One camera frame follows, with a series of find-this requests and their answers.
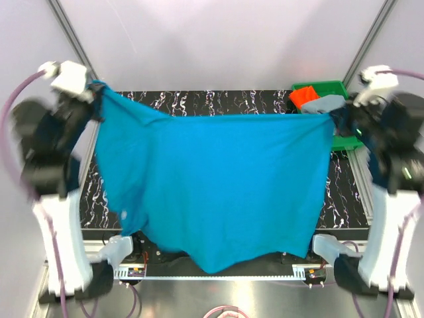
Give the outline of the blue t shirt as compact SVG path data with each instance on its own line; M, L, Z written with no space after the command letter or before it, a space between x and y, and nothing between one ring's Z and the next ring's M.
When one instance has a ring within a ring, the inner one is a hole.
M328 114L173 117L105 87L95 158L122 233L200 266L304 257L325 200Z

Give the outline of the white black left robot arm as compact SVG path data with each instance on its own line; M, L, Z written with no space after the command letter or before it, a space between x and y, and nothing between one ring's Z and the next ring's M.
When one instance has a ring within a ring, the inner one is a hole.
M34 196L32 210L42 231L49 277L41 304L74 298L89 300L109 293L115 271L125 259L136 262L143 246L115 235L90 260L80 226L80 161L72 150L91 120L102 122L102 83L92 83L82 98L59 94L56 111L25 99L12 111L24 160L21 179Z

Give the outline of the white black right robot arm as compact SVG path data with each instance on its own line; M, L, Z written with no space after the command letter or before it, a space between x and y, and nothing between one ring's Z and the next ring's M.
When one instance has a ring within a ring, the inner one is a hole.
M406 264L423 210L423 152L415 147L423 98L400 92L389 101L358 107L348 100L330 114L341 132L354 134L370 152L373 221L363 253L334 236L315 235L301 245L301 255L311 263L325 260L337 285L355 295L412 300Z

